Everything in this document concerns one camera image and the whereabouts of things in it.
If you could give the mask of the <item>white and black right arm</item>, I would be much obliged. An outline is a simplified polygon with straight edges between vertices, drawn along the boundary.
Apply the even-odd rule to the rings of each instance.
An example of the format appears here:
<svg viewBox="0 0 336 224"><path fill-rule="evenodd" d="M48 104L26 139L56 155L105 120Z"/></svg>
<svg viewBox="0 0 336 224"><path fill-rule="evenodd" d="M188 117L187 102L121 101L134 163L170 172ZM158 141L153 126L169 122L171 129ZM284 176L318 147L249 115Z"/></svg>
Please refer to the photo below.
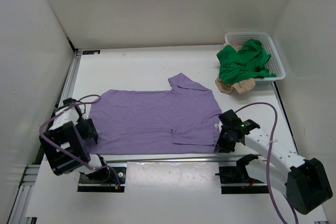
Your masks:
<svg viewBox="0 0 336 224"><path fill-rule="evenodd" d="M323 164L316 158L306 159L281 144L253 120L242 121L233 110L219 116L221 153L234 151L241 143L255 154L236 161L235 166L222 166L217 175L224 184L250 183L253 180L270 184L282 193L289 206L306 215L333 197Z"/></svg>

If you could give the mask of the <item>purple t shirt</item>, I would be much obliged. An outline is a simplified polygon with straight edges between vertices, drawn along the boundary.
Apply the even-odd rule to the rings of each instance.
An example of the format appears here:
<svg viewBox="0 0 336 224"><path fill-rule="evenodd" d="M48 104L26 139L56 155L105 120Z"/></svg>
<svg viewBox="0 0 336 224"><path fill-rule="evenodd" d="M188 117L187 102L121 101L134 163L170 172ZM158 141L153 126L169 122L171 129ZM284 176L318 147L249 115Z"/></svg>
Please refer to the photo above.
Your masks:
<svg viewBox="0 0 336 224"><path fill-rule="evenodd" d="M108 90L91 106L93 154L214 153L222 113L212 90L179 73L166 91Z"/></svg>

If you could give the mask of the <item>green t shirt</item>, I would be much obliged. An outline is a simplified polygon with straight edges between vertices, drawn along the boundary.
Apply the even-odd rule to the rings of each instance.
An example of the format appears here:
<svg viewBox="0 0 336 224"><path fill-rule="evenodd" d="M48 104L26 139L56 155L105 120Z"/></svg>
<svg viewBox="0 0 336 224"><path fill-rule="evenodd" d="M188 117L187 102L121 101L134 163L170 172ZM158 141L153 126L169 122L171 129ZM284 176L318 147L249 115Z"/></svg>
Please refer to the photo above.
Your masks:
<svg viewBox="0 0 336 224"><path fill-rule="evenodd" d="M276 77L265 66L271 55L259 40L248 40L240 50L226 45L216 56L220 63L219 77L225 84L235 84L251 78Z"/></svg>

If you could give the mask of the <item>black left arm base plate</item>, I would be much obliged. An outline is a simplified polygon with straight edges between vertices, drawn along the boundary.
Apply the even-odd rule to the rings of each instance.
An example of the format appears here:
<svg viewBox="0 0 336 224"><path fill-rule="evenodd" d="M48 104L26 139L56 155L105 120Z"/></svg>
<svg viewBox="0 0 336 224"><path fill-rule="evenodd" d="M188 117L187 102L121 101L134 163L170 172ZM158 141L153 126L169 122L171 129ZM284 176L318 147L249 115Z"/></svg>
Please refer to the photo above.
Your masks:
<svg viewBox="0 0 336 224"><path fill-rule="evenodd" d="M108 169L98 170L89 174L80 173L77 192L83 193L123 193L127 177L127 164L109 164L116 172Z"/></svg>

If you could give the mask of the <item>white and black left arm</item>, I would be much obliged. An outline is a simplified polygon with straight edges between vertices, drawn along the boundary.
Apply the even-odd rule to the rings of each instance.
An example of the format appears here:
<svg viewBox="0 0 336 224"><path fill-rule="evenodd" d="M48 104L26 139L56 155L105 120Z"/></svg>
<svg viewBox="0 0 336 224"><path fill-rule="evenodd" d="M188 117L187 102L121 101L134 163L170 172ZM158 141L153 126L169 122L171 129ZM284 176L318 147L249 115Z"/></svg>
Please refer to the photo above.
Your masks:
<svg viewBox="0 0 336 224"><path fill-rule="evenodd" d="M100 101L92 94L78 100L67 98L56 108L54 117L39 128L39 140L55 175L80 172L89 180L106 183L111 179L111 169L99 154L89 153L89 147L98 144L98 133L86 106Z"/></svg>

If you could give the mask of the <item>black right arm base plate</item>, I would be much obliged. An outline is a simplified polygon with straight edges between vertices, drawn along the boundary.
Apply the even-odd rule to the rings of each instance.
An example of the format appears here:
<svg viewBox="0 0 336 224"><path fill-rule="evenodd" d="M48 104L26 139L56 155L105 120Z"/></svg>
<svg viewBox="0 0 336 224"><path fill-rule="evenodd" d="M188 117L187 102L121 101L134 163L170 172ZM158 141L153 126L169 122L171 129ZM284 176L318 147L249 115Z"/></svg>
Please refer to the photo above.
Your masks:
<svg viewBox="0 0 336 224"><path fill-rule="evenodd" d="M238 194L268 194L269 190L265 183L249 177L246 166L252 161L259 160L257 155L248 154L236 161L235 166L220 166L215 174L220 179L222 195Z"/></svg>

